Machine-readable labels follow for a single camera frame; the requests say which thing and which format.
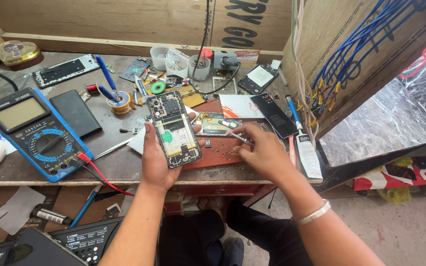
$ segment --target red mat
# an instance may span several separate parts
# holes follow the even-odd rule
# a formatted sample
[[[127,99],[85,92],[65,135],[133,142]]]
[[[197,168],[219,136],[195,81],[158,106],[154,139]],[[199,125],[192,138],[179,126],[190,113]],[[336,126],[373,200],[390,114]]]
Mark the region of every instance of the red mat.
[[[221,102],[219,99],[207,100],[205,103],[192,108],[197,112],[222,113]],[[256,119],[243,119],[243,124],[257,124]],[[198,140],[210,140],[211,148],[202,148],[202,157],[196,161],[190,162],[182,167],[182,169],[195,169],[209,166],[226,165],[232,163],[243,162],[243,160],[235,153],[231,152],[236,146],[238,139],[227,137],[197,137]],[[250,147],[243,145],[244,148],[250,150]]]

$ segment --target glue tube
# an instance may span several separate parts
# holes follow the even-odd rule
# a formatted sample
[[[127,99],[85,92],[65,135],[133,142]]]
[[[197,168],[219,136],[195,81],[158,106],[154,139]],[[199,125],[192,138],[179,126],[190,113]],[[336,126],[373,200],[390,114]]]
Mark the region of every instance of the glue tube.
[[[42,208],[42,204],[38,204],[36,207],[34,207],[34,209],[32,210],[32,215],[35,215],[40,218],[44,218],[49,221],[56,222],[58,224],[70,225],[71,222],[73,221],[72,218],[66,215],[61,215],[56,212],[52,212],[48,209]]]
[[[300,123],[299,115],[293,106],[292,96],[286,95],[285,98],[289,103],[290,110],[292,111],[293,119],[295,120],[295,125],[299,130],[299,135],[297,136],[297,148],[299,149],[299,157],[302,162],[303,169],[309,178],[319,178],[323,179],[320,169],[320,161],[318,161],[318,156],[311,144],[310,136],[302,132],[302,124]]]

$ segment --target person's leg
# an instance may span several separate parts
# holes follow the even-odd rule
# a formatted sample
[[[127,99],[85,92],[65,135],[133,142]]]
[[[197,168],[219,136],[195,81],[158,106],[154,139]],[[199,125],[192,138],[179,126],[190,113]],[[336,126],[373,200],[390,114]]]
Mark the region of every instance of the person's leg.
[[[210,243],[224,235],[224,224],[221,215],[210,207],[211,202],[204,206],[204,212],[192,217],[172,215],[163,219],[159,238],[161,265],[211,265],[206,251]]]
[[[226,210],[226,223],[234,231],[269,251],[269,265],[312,265],[298,229],[289,219],[275,219],[233,200]]]

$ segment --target phone motherboard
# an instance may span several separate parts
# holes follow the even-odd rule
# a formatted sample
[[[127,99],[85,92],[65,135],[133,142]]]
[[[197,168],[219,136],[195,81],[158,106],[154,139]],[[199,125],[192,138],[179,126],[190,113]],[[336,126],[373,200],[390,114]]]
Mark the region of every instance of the phone motherboard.
[[[173,91],[153,96],[147,100],[147,105],[169,167],[201,158],[202,152],[180,93]]]

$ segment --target concrete floor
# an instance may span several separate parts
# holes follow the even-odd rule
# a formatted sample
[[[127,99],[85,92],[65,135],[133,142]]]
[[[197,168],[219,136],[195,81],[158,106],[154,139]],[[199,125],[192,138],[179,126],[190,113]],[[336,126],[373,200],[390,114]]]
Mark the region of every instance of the concrete floor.
[[[271,208],[269,194],[253,209],[275,218],[288,219],[291,212],[280,190]],[[381,197],[330,200],[333,210],[375,251],[387,266],[426,265],[426,197],[412,195],[410,202],[394,205]],[[267,266],[269,253],[228,228],[223,239],[240,237],[244,241],[245,266]]]

